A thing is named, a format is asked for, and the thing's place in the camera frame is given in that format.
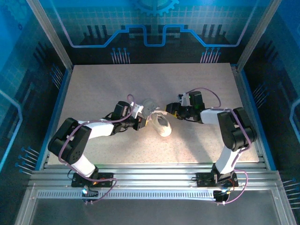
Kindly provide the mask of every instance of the blue light strip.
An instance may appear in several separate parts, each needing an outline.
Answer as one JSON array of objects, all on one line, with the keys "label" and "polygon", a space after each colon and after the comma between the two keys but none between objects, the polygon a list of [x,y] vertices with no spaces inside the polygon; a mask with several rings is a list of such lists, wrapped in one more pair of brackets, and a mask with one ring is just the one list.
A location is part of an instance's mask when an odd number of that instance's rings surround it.
[{"label": "blue light strip", "polygon": [[73,48],[105,48],[105,47],[107,47],[111,43],[111,41],[118,34],[129,33],[129,29],[130,28],[141,28],[143,30],[143,40],[144,40],[144,45],[146,47],[163,47],[166,44],[166,36],[167,36],[166,30],[167,30],[167,28],[180,28],[180,32],[192,34],[196,38],[196,40],[198,40],[204,47],[237,47],[240,44],[240,42],[241,42],[241,40],[242,40],[242,38],[243,38],[243,36],[244,36],[244,34],[246,32],[246,29],[247,29],[247,27],[248,27],[248,25],[249,25],[249,23],[250,23],[250,21],[251,21],[251,19],[253,17],[253,14],[254,14],[254,12],[255,12],[255,10],[257,8],[257,5],[258,5],[259,1],[260,0],[256,1],[256,4],[254,5],[254,7],[253,7],[253,9],[252,9],[252,11],[250,13],[250,16],[249,16],[249,18],[248,18],[248,20],[247,20],[247,22],[245,24],[245,27],[244,27],[244,29],[243,29],[240,37],[239,37],[239,40],[238,40],[238,42],[235,45],[206,44],[193,30],[191,30],[191,29],[184,29],[184,24],[168,24],[168,25],[165,25],[164,28],[163,28],[163,33],[162,33],[163,40],[162,40],[161,44],[148,44],[148,41],[147,41],[147,30],[146,30],[146,27],[144,25],[125,25],[125,30],[117,30],[103,45],[74,45],[73,42],[72,42],[72,40],[71,40],[71,38],[70,38],[70,36],[69,36],[69,34],[68,34],[68,32],[67,32],[66,27],[64,26],[64,24],[62,22],[62,19],[61,19],[59,13],[57,12],[57,10],[56,10],[56,8],[54,6],[53,2],[52,2],[52,7],[53,7],[53,10],[54,10],[54,12],[55,12],[55,14],[56,14],[59,22],[60,22],[60,25],[61,25],[62,29],[63,29],[66,37],[67,37],[67,40],[68,40],[69,44]]},{"label": "blue light strip", "polygon": [[71,73],[69,73],[69,71],[66,70],[64,78],[62,80],[60,91],[59,91],[57,99],[56,99],[56,103],[55,103],[55,106],[54,106],[54,109],[53,109],[53,113],[52,113],[52,116],[51,116],[51,119],[50,119],[50,122],[49,122],[49,126],[48,126],[48,129],[47,129],[45,138],[44,138],[44,142],[43,142],[40,154],[39,154],[38,159],[37,159],[37,164],[36,164],[35,170],[41,170],[42,167],[43,167],[42,163],[45,161],[45,158],[47,156],[47,155],[45,155],[46,150],[47,150],[47,145],[48,145],[49,139],[53,135],[53,133],[54,133],[54,131],[55,131],[57,125],[58,125],[59,118],[60,118],[60,113],[61,113],[64,101],[65,101],[65,98],[66,98],[66,94],[67,94],[68,86],[69,86],[69,83],[70,83],[70,79],[71,79]]},{"label": "blue light strip", "polygon": [[242,79],[244,81],[244,84],[246,86],[246,91],[247,91],[249,99],[250,99],[250,103],[251,103],[251,106],[252,106],[252,109],[253,109],[253,112],[254,112],[254,116],[255,116],[255,119],[256,119],[256,122],[257,122],[257,125],[258,125],[258,129],[259,129],[260,134],[261,134],[261,139],[262,139],[264,149],[265,149],[265,152],[266,152],[266,155],[267,155],[267,160],[270,164],[270,169],[271,170],[276,170],[276,166],[275,166],[275,163],[274,163],[274,160],[273,160],[273,156],[272,156],[272,153],[271,153],[268,141],[267,141],[267,137],[266,137],[266,135],[264,133],[264,130],[263,130],[262,122],[261,122],[261,119],[259,117],[258,110],[256,108],[256,105],[255,105],[255,102],[254,102],[254,99],[253,99],[253,95],[252,95],[252,92],[251,92],[251,89],[250,89],[245,71],[242,70],[241,74],[242,74]]},{"label": "blue light strip", "polygon": [[0,90],[0,94],[6,98],[13,106],[15,106],[17,109],[18,109],[18,114],[19,114],[19,121],[18,121],[18,124],[17,126],[15,127],[15,130],[14,130],[14,133],[13,133],[13,136],[11,137],[9,143],[8,143],[8,146],[4,152],[4,156],[2,157],[1,159],[1,162],[0,162],[0,172],[5,164],[5,161],[8,157],[8,154],[11,150],[11,147],[13,146],[14,144],[14,141],[15,141],[15,137],[17,136],[18,132],[19,132],[19,129],[20,129],[20,126],[23,122],[23,116],[22,116],[22,108],[21,108],[21,104],[18,103],[16,100],[12,99],[10,96],[8,96],[6,93],[4,93],[2,90]]},{"label": "blue light strip", "polygon": [[297,105],[300,104],[300,98],[298,98],[293,104],[292,104],[292,107],[291,107],[291,112],[290,112],[290,122],[291,122],[291,125],[292,125],[292,128],[294,129],[294,132],[298,138],[298,141],[300,143],[300,134],[299,134],[299,130],[297,129],[297,126],[295,124],[295,121],[293,119],[293,116],[294,116],[294,113],[295,113],[295,108]]}]

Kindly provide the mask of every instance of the speckled tabletop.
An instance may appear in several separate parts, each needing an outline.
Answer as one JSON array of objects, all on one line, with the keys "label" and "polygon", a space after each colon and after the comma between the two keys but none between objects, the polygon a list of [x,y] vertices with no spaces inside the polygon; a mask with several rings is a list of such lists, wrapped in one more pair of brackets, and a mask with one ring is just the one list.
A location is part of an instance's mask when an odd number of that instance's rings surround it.
[{"label": "speckled tabletop", "polygon": [[[113,111],[118,101],[126,101],[129,93],[137,103],[152,98],[164,108],[175,102],[178,94],[197,87],[215,91],[222,107],[242,106],[229,63],[75,66],[59,126],[68,117],[100,119]],[[210,92],[202,91],[202,96],[206,107],[218,105]],[[149,125],[139,131],[93,138],[84,154],[94,164],[211,163],[219,158],[224,144],[218,126],[167,118],[172,126],[169,137],[159,136]],[[240,161],[257,162],[255,147]],[[59,164],[57,157],[51,155],[48,164]]]}]

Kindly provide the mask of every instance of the gray metal base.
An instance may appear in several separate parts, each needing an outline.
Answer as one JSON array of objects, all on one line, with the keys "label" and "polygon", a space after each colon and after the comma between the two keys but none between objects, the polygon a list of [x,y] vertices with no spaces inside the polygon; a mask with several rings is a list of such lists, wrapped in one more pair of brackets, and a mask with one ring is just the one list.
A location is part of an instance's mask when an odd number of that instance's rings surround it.
[{"label": "gray metal base", "polygon": [[31,225],[279,225],[270,191],[247,191],[227,206],[190,200],[38,199]]},{"label": "gray metal base", "polygon": [[[196,172],[209,172],[211,164],[182,165],[103,165],[100,170],[114,173],[117,186],[108,199],[152,199],[152,200],[213,200],[213,188],[198,188],[191,179]],[[264,162],[238,164],[237,169],[247,171],[249,190],[269,190],[272,193],[281,224],[293,225],[293,213],[288,204],[280,176],[277,171],[268,171]],[[81,188],[71,187],[67,178],[68,169],[50,166],[33,173],[16,224],[30,224],[37,199],[82,199]],[[237,173],[242,190],[245,175]],[[97,189],[102,195],[108,188]]]}]

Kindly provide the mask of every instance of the enclosure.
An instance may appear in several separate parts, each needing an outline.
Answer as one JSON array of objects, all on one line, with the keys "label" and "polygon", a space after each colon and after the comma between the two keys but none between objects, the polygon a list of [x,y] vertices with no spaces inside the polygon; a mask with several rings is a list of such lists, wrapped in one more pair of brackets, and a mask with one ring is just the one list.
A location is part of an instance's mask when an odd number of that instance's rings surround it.
[{"label": "enclosure", "polygon": [[[0,3],[1,224],[299,220],[297,1]],[[128,94],[164,109],[199,87],[214,91],[222,108],[243,107],[257,132],[236,165],[248,174],[237,172],[240,186],[231,198],[248,181],[241,198],[217,206],[209,202],[211,188],[192,182],[220,157],[220,127],[167,115],[168,137],[147,125],[88,141],[85,156],[118,184],[107,199],[85,207],[82,188],[71,187],[73,171],[47,148],[65,119],[99,120]],[[201,93],[207,108],[218,105],[212,93]]]}]

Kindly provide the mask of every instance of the blue wall panel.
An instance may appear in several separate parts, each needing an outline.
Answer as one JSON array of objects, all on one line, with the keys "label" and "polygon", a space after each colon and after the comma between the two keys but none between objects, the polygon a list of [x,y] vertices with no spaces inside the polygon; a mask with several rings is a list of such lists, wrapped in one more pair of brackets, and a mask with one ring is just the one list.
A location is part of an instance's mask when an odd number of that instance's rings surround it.
[{"label": "blue wall panel", "polygon": [[[300,105],[293,107],[300,102],[299,10],[299,1],[282,1],[245,66],[263,129],[283,180],[300,179]],[[294,213],[299,219],[299,211],[294,210]]]},{"label": "blue wall panel", "polygon": [[0,224],[10,225],[34,166],[19,156],[40,151],[65,68],[26,0],[0,1],[0,31]]},{"label": "blue wall panel", "polygon": [[269,3],[154,2],[43,0],[42,5],[74,64],[128,63],[122,60],[125,52],[113,51],[118,48],[127,49],[130,63],[236,63]]}]

